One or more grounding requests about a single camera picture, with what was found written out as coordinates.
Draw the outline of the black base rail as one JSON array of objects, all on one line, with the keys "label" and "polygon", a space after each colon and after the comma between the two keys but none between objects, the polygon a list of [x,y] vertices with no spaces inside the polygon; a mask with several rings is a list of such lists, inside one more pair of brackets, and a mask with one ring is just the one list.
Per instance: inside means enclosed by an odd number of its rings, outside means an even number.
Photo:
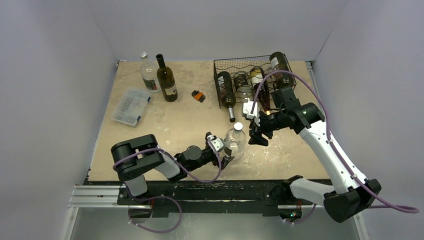
[{"label": "black base rail", "polygon": [[281,180],[218,180],[201,183],[194,180],[147,182],[143,202],[130,197],[119,181],[85,181],[90,187],[108,186],[117,189],[112,205],[117,207],[151,208],[154,218],[170,213],[185,214],[261,214],[264,217],[288,216],[289,210],[300,212],[312,207],[305,199],[295,200],[281,195]]}]

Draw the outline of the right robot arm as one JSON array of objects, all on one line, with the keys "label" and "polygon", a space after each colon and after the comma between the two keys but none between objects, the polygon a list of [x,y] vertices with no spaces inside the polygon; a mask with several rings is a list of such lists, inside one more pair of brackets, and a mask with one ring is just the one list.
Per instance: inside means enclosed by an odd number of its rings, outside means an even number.
[{"label": "right robot arm", "polygon": [[272,98],[280,109],[269,115],[259,111],[252,100],[243,103],[242,115],[250,121],[248,143],[266,147],[274,131],[294,130],[315,153],[331,185],[295,175],[273,187],[270,197],[288,204],[304,199],[321,205],[337,223],[369,208],[382,187],[376,179],[367,179],[348,158],[340,160],[343,151],[336,148],[335,140],[329,139],[331,135],[320,109],[312,102],[301,104],[290,87],[273,92]]}]

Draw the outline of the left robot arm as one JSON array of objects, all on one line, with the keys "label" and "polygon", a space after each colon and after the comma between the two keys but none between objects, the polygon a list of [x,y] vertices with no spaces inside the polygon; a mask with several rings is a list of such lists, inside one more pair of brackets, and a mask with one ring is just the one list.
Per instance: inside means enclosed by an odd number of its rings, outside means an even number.
[{"label": "left robot arm", "polygon": [[145,173],[156,170],[167,180],[176,182],[186,178],[192,171],[212,163],[219,171],[234,159],[220,153],[229,153],[222,138],[207,132],[205,147],[189,146],[183,152],[171,155],[158,144],[153,134],[148,134],[113,145],[110,149],[114,164],[113,170],[118,179],[129,190],[129,197],[138,205],[146,203],[149,191]]}]

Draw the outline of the dark green wine bottle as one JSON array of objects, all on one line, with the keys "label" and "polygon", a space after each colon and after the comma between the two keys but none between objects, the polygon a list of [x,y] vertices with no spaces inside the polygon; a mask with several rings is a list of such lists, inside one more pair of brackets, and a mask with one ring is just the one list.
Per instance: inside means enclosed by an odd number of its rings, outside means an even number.
[{"label": "dark green wine bottle", "polygon": [[162,54],[160,53],[157,54],[156,60],[158,62],[158,69],[156,71],[156,76],[158,78],[163,97],[167,102],[174,102],[178,98],[178,91],[177,91],[173,71],[171,70],[170,67],[166,66],[165,60]]}]

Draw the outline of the aluminium frame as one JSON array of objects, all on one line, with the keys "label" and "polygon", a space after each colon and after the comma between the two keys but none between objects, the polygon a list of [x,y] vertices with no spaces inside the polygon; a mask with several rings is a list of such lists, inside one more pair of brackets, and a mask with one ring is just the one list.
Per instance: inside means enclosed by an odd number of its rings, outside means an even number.
[{"label": "aluminium frame", "polygon": [[[131,87],[143,87],[139,61],[118,64],[100,133],[90,166],[88,181],[120,182],[112,170],[111,147],[143,135],[155,135],[159,145],[172,155],[189,146],[205,147],[205,135],[223,137],[232,124],[220,105],[214,78],[214,60],[170,61],[178,89],[178,100],[166,102],[161,93],[151,96],[137,127],[111,120],[120,98]],[[198,90],[205,95],[199,102],[192,97]],[[269,146],[249,145],[243,157],[218,171],[211,163],[196,169],[179,181],[280,180],[299,174],[307,180],[330,185],[331,181],[309,146],[290,129],[274,133]],[[152,170],[148,181],[168,181]],[[332,220],[323,206],[313,204],[289,215],[262,216],[256,213],[170,213],[153,217],[152,208],[113,206],[110,186],[78,185],[70,208],[75,225],[67,238],[75,240],[367,240],[369,234],[362,214],[343,223]]]}]

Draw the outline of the clear slim empty bottle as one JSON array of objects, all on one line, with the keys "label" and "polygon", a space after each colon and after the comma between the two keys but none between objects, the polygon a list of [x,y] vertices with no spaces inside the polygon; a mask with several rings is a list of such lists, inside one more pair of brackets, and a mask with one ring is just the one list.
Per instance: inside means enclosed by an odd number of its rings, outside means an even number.
[{"label": "clear slim empty bottle", "polygon": [[233,82],[240,103],[247,103],[253,99],[251,83],[245,71],[237,71],[234,74]]}]

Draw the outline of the clear plastic organizer box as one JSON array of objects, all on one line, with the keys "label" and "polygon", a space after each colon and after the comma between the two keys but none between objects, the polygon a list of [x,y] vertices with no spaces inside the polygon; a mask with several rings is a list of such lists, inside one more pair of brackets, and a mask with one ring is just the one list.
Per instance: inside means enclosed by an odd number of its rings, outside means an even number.
[{"label": "clear plastic organizer box", "polygon": [[120,98],[111,114],[111,120],[136,128],[147,105],[151,101],[151,93],[137,87],[129,87]]}]

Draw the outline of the clear glass bottle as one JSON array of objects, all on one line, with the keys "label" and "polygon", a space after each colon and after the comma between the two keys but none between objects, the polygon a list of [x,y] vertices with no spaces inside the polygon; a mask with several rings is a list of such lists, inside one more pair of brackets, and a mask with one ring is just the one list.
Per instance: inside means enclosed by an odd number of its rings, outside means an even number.
[{"label": "clear glass bottle", "polygon": [[243,124],[236,122],[225,134],[224,153],[230,160],[240,159],[246,149],[247,137]]},{"label": "clear glass bottle", "polygon": [[147,90],[153,93],[160,92],[161,86],[157,78],[158,66],[149,58],[146,52],[140,54],[140,59],[140,75]]}]

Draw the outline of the green bottle silver cap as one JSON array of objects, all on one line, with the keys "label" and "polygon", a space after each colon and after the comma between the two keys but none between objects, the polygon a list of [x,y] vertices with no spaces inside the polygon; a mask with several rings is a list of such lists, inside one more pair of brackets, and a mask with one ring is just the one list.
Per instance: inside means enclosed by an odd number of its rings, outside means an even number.
[{"label": "green bottle silver cap", "polygon": [[227,109],[229,121],[234,123],[236,121],[234,112],[236,99],[233,91],[231,75],[227,71],[222,71],[217,75],[217,81],[220,87],[221,103]]}]

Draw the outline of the orange hex key set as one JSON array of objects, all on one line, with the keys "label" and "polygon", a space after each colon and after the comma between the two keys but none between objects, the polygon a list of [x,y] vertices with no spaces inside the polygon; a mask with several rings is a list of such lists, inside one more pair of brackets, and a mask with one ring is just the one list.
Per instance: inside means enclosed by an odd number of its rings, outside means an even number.
[{"label": "orange hex key set", "polygon": [[204,102],[204,100],[206,99],[205,95],[204,95],[202,92],[200,92],[199,90],[194,90],[194,91],[191,93],[191,95],[192,95],[192,97],[193,97],[194,99],[196,99],[196,100],[197,100],[197,101],[199,101],[200,103],[203,103],[203,102]]}]

